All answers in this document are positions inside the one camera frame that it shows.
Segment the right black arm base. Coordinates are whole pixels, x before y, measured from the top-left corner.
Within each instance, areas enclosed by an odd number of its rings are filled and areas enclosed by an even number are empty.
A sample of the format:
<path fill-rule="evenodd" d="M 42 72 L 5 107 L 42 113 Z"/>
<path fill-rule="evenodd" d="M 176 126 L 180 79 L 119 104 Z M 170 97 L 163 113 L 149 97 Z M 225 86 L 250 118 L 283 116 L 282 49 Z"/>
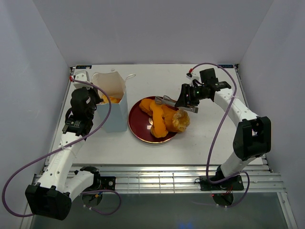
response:
<path fill-rule="evenodd" d="M 201 191 L 211 191 L 214 202 L 222 207 L 230 207 L 233 205 L 233 191 L 244 190 L 240 175 L 218 184 L 211 184 L 205 176 L 200 176 L 194 180 L 194 183 L 200 185 Z"/>

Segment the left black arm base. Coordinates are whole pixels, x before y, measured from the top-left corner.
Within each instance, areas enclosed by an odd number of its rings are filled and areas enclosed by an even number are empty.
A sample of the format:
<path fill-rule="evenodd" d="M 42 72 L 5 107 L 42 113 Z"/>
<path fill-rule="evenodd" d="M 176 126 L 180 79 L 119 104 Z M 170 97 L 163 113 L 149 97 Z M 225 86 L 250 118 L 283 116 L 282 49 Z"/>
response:
<path fill-rule="evenodd" d="M 100 177 L 94 181 L 93 185 L 86 188 L 86 191 L 96 191 L 96 190 L 115 190 L 116 177 Z M 81 196 L 81 199 L 85 205 L 90 207 L 95 207 L 102 201 L 103 194 L 101 192 L 85 194 Z"/>

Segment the metal tongs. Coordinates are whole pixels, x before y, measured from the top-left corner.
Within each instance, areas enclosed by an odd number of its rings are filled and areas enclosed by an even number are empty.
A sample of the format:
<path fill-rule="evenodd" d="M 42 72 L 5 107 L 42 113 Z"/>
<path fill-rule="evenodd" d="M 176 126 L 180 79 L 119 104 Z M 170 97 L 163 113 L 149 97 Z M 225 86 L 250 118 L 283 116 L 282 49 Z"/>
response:
<path fill-rule="evenodd" d="M 169 105 L 172 107 L 175 107 L 175 104 L 176 104 L 176 100 L 171 99 L 167 95 L 164 95 L 163 97 L 156 96 L 154 101 L 156 104 L 164 104 L 164 105 Z"/>

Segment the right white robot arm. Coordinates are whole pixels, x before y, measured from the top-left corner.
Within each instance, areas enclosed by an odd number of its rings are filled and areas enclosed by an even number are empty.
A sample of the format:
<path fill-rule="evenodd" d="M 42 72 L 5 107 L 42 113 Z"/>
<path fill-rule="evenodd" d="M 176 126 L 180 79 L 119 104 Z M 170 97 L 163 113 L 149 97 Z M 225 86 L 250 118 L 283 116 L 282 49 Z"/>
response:
<path fill-rule="evenodd" d="M 196 109 L 203 99 L 210 99 L 224 110 L 220 123 L 229 117 L 236 127 L 233 139 L 233 152 L 222 163 L 213 177 L 207 181 L 220 189 L 227 189 L 233 183 L 233 177 L 256 158 L 271 150 L 271 120 L 252 112 L 236 97 L 236 85 L 219 81 L 214 68 L 200 71 L 200 78 L 187 73 L 190 83 L 184 83 L 176 107 Z"/>

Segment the large glazed ring bread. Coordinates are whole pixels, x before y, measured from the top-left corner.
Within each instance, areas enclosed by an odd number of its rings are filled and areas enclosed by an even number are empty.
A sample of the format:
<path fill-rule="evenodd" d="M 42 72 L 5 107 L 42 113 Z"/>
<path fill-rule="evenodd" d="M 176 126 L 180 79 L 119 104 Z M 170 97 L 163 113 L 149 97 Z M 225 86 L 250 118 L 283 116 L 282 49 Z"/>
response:
<path fill-rule="evenodd" d="M 110 96 L 109 98 L 110 98 L 110 100 L 108 100 L 107 96 L 103 94 L 101 104 L 107 104 L 109 102 L 114 103 L 114 104 L 118 104 L 121 101 L 121 99 L 115 98 L 115 97 L 112 97 L 112 96 Z"/>

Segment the light blue paper bag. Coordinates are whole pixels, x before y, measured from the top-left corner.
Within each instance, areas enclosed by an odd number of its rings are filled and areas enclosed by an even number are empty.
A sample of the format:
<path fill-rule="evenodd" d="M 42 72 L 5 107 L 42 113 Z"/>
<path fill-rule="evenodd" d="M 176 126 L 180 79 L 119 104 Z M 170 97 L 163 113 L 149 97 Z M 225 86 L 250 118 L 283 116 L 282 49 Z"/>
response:
<path fill-rule="evenodd" d="M 126 81 L 134 76 L 135 74 L 130 74 L 123 79 L 118 72 L 94 73 L 92 76 L 91 82 L 103 90 L 102 93 L 99 92 L 101 98 L 104 94 L 108 100 L 110 100 L 110 96 L 121 99 L 118 104 L 109 102 L 97 105 L 97 113 L 101 120 L 109 114 L 102 126 L 107 133 L 124 132 L 127 130 L 128 103 Z"/>

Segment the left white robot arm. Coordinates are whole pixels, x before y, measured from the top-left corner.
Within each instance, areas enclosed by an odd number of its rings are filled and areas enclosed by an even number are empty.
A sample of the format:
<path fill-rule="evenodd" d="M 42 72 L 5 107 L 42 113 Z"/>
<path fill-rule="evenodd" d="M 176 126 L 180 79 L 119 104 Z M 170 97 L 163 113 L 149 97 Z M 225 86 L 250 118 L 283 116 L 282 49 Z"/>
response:
<path fill-rule="evenodd" d="M 64 220 L 71 209 L 72 201 L 86 188 L 97 190 L 100 177 L 91 171 L 83 171 L 70 181 L 67 175 L 85 136 L 93 126 L 97 104 L 102 99 L 95 88 L 79 88 L 71 94 L 71 107 L 65 115 L 60 151 L 55 153 L 43 175 L 35 185 L 28 185 L 25 196 L 33 214 Z"/>

